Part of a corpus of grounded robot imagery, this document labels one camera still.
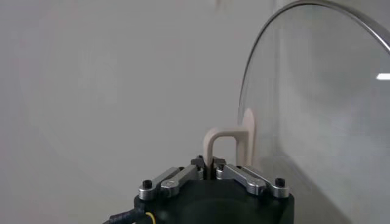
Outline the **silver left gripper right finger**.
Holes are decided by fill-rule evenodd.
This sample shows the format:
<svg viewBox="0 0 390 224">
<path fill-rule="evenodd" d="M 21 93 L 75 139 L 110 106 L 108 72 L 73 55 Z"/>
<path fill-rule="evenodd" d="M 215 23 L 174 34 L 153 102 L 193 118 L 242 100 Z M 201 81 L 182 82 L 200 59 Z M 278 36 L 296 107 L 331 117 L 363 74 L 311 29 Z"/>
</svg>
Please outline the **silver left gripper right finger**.
<svg viewBox="0 0 390 224">
<path fill-rule="evenodd" d="M 218 180 L 234 180 L 242 185 L 247 193 L 260 196 L 264 192 L 268 192 L 274 198 L 288 198 L 289 187 L 285 183 L 285 179 L 276 178 L 273 181 L 266 178 L 257 169 L 251 166 L 235 166 L 233 164 L 223 163 L 219 159 L 213 164 L 215 177 Z"/>
</svg>

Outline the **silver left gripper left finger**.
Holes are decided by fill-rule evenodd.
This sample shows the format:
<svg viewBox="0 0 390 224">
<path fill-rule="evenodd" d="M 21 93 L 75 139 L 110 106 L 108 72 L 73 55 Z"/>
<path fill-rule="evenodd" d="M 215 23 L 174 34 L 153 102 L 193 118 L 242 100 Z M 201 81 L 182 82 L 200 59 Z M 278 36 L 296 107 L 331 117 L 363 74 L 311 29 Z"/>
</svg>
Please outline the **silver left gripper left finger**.
<svg viewBox="0 0 390 224">
<path fill-rule="evenodd" d="M 202 155 L 191 160 L 186 167 L 170 167 L 151 180 L 144 180 L 138 189 L 140 200 L 155 200 L 159 195 L 175 197 L 189 181 L 204 179 L 206 165 Z"/>
</svg>

